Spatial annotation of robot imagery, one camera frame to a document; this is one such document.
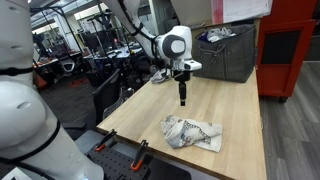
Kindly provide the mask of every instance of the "gray fabric bin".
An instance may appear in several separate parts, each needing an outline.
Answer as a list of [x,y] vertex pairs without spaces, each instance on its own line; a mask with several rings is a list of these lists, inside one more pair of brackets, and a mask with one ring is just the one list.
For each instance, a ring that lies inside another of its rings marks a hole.
[[194,71],[196,77],[245,83],[255,66],[255,26],[228,27],[236,36],[216,42],[195,40],[193,59],[202,64]]

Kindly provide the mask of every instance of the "metal clamp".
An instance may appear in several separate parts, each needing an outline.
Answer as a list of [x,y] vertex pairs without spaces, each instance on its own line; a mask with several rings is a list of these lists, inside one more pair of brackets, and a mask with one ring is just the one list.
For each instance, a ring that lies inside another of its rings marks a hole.
[[130,168],[133,171],[138,171],[142,165],[143,159],[145,157],[145,152],[148,147],[148,144],[146,140],[142,140],[140,143],[140,148],[136,154],[136,157],[134,158],[134,161],[132,162]]
[[112,138],[112,142],[108,145],[109,147],[113,146],[117,143],[117,140],[115,138],[115,135],[117,132],[112,129],[97,145],[96,145],[96,151],[100,152],[102,149],[106,147],[105,143]]

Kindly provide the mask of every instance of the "crumpled cloth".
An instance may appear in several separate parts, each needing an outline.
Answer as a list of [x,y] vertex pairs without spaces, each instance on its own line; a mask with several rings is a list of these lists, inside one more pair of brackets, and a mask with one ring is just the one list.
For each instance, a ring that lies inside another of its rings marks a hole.
[[215,42],[230,36],[235,36],[235,33],[232,33],[231,29],[227,28],[215,28],[208,31],[207,40],[210,42]]
[[170,80],[170,69],[161,69],[158,70],[151,78],[150,81],[153,84],[159,84],[162,82],[165,82],[167,80]]
[[161,128],[172,148],[195,145],[215,152],[221,149],[222,125],[170,115],[161,121]]

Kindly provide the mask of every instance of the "red cabinet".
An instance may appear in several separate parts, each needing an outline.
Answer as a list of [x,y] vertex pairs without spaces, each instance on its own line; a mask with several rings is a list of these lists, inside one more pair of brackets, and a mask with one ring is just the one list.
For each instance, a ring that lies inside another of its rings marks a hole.
[[315,26],[310,19],[315,3],[274,0],[271,14],[262,18],[257,61],[259,95],[279,96],[282,102],[292,95]]

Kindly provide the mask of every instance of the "wooden tabletop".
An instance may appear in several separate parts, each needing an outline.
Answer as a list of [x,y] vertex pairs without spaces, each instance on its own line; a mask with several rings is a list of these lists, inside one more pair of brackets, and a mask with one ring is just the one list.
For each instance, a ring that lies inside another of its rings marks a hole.
[[[196,146],[172,149],[164,140],[160,121],[168,115],[223,126],[219,153]],[[205,173],[232,179],[266,179],[255,71],[245,84],[191,77],[186,106],[180,106],[178,83],[150,82],[98,125],[115,129],[129,142],[143,139],[155,153]]]

